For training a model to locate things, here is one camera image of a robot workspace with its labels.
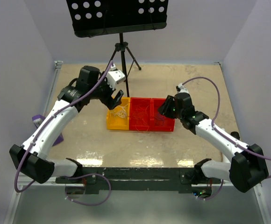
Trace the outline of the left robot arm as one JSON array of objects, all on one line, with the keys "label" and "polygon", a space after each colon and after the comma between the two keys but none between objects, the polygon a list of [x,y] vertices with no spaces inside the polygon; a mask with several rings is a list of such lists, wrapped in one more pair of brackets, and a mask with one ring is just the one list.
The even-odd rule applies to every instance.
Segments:
[{"label": "left robot arm", "polygon": [[109,110],[120,105],[124,92],[120,90],[115,97],[112,94],[125,79],[125,74],[114,64],[108,65],[104,73],[93,66],[81,68],[79,77],[61,90],[51,112],[36,131],[20,146],[11,146],[9,153],[17,172],[38,183],[59,176],[66,176],[72,183],[80,182],[83,177],[80,165],[70,159],[48,161],[49,151],[67,124],[91,100],[98,99]]}]

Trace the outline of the yellow plastic bin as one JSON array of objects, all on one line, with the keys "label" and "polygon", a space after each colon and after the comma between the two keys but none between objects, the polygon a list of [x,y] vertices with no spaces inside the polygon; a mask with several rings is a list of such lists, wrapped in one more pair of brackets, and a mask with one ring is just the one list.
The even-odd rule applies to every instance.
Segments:
[{"label": "yellow plastic bin", "polygon": [[130,98],[123,97],[121,104],[113,110],[107,112],[108,130],[129,130]]}]

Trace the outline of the red plastic bin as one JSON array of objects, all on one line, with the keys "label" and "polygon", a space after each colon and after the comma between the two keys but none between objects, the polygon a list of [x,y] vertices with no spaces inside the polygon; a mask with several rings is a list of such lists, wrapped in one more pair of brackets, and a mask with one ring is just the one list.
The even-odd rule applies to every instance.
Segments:
[{"label": "red plastic bin", "polygon": [[151,98],[130,99],[129,130],[138,132],[150,131]]},{"label": "red plastic bin", "polygon": [[173,132],[175,126],[175,120],[166,118],[162,116],[157,111],[158,108],[165,101],[164,98],[152,98],[153,103],[153,115],[152,115],[152,124],[151,131],[153,132]]}]

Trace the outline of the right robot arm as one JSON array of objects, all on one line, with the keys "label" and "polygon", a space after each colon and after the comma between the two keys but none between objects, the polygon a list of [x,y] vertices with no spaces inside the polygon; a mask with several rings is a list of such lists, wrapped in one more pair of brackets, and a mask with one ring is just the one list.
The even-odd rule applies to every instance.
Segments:
[{"label": "right robot arm", "polygon": [[195,164],[194,178],[205,183],[210,178],[229,181],[242,193],[247,192],[269,176],[262,148],[248,145],[231,136],[197,111],[188,93],[167,96],[158,112],[169,119],[179,119],[182,126],[218,149],[227,162],[204,159]]}]

